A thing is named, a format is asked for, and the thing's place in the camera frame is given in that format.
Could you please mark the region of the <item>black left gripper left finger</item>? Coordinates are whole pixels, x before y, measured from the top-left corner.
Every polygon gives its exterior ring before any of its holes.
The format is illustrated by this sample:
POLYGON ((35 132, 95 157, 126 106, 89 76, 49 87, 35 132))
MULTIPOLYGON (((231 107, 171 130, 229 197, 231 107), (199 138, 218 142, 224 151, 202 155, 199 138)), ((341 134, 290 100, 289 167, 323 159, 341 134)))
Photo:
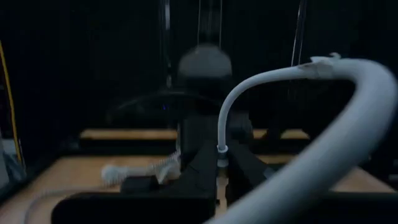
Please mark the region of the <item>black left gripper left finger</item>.
POLYGON ((59 224, 205 223, 215 215, 218 152, 205 142, 180 177, 143 193, 84 192, 61 200, 51 212, 59 224))

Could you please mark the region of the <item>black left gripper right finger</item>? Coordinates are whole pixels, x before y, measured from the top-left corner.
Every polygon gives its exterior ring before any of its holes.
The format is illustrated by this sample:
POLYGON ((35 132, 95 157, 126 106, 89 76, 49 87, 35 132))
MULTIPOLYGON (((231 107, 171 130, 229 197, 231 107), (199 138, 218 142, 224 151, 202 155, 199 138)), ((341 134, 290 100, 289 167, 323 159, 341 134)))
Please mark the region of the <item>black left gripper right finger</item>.
MULTIPOLYGON (((267 164, 245 145, 234 142, 228 151, 229 183, 226 201, 230 206, 269 179, 284 164, 267 164)), ((397 224, 397 194, 373 192, 328 192, 292 223, 397 224)))

